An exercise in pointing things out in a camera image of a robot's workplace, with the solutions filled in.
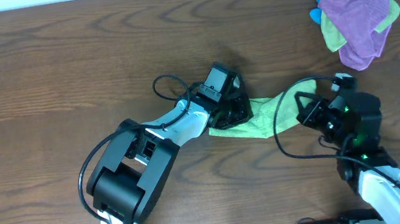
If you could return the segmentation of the green microfiber cloth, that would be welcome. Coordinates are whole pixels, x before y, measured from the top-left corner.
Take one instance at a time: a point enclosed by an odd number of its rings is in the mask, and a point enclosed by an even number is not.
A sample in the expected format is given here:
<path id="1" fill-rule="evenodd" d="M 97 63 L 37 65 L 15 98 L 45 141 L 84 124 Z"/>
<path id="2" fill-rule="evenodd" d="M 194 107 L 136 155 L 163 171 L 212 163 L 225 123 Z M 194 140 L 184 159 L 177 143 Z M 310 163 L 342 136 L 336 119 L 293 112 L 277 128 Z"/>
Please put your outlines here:
<path id="1" fill-rule="evenodd" d="M 287 95 L 284 96 L 280 104 L 277 115 L 276 132 L 284 132 L 290 127 L 299 123 L 296 119 L 298 115 L 297 104 L 294 94 L 298 91 L 315 93 L 317 83 L 314 80 L 307 80 L 292 87 Z M 229 129 L 209 130 L 212 137 L 233 137 L 233 138 L 270 138 L 274 135 L 274 114 L 278 107 L 278 102 L 283 92 L 273 98 L 251 98 L 250 107 L 254 116 L 244 124 L 234 126 Z"/>

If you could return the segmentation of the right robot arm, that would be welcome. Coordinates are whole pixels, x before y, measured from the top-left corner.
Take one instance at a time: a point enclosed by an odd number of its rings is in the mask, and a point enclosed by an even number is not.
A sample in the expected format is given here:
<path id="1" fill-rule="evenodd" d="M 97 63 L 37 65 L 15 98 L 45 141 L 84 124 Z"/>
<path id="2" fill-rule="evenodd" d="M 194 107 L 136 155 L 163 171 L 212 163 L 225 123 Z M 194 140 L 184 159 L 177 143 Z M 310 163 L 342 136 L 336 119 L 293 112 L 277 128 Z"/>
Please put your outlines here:
<path id="1" fill-rule="evenodd" d="M 297 120 L 338 148 L 340 177 L 372 206 L 349 213 L 344 224 L 400 224 L 400 168 L 379 144 L 381 102 L 355 86 L 338 86 L 336 91 L 333 100 L 303 91 L 295 99 Z"/>

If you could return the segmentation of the green cloth in pile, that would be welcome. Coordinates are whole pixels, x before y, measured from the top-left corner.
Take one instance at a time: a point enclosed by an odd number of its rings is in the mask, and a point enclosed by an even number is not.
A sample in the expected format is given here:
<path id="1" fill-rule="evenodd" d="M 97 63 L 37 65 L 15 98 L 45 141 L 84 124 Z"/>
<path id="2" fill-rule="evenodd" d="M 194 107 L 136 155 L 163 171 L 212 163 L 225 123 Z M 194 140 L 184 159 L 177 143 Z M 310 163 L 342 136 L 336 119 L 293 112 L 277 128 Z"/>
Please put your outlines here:
<path id="1" fill-rule="evenodd" d="M 390 0 L 390 5 L 390 13 L 387 16 L 387 19 L 377 27 L 378 31 L 384 30 L 387 26 L 392 27 L 393 23 L 398 19 L 400 14 L 400 5 L 395 0 Z M 320 28 L 326 46 L 328 46 L 328 48 L 333 52 L 339 52 L 340 47 L 345 45 L 346 40 L 324 13 L 322 13 L 321 16 Z"/>

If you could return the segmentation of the blue cloth in pile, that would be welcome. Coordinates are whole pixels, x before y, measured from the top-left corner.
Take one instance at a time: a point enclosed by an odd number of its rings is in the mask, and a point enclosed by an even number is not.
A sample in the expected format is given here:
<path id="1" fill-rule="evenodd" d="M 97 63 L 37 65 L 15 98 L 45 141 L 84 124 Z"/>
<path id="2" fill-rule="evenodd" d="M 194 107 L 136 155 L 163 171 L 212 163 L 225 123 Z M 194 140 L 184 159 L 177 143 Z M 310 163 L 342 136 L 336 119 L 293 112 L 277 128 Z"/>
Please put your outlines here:
<path id="1" fill-rule="evenodd" d="M 321 17 L 322 17 L 321 14 L 322 14 L 322 11 L 321 11 L 321 9 L 320 9 L 319 7 L 314 8 L 314 9 L 312 9 L 312 10 L 309 11 L 309 16 L 310 16 L 311 19 L 312 19 L 314 22 L 316 22 L 318 25 L 321 24 Z"/>

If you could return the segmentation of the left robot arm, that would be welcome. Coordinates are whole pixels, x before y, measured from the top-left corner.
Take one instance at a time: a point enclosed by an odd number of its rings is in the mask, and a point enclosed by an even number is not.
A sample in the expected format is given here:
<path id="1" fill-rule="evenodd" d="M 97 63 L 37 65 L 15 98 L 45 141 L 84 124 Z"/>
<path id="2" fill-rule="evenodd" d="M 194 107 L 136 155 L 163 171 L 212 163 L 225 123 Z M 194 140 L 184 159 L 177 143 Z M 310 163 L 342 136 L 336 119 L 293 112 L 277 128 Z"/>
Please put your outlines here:
<path id="1" fill-rule="evenodd" d="M 181 86 L 170 112 L 150 122 L 126 119 L 82 164 L 80 202 L 100 224 L 142 224 L 184 144 L 209 128 L 229 129 L 253 115 L 240 73 L 220 63 L 205 80 Z"/>

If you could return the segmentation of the purple cloth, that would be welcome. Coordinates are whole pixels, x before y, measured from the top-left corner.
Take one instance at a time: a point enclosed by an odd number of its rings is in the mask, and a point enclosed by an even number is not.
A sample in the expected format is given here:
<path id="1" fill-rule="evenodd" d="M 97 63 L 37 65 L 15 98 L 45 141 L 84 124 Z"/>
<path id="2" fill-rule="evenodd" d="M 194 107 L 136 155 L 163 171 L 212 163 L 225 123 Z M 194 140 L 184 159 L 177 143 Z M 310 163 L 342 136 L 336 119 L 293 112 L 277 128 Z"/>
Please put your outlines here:
<path id="1" fill-rule="evenodd" d="M 391 26 L 377 27 L 390 13 L 390 0 L 319 0 L 318 6 L 346 40 L 339 49 L 343 65 L 362 71 L 381 56 Z"/>

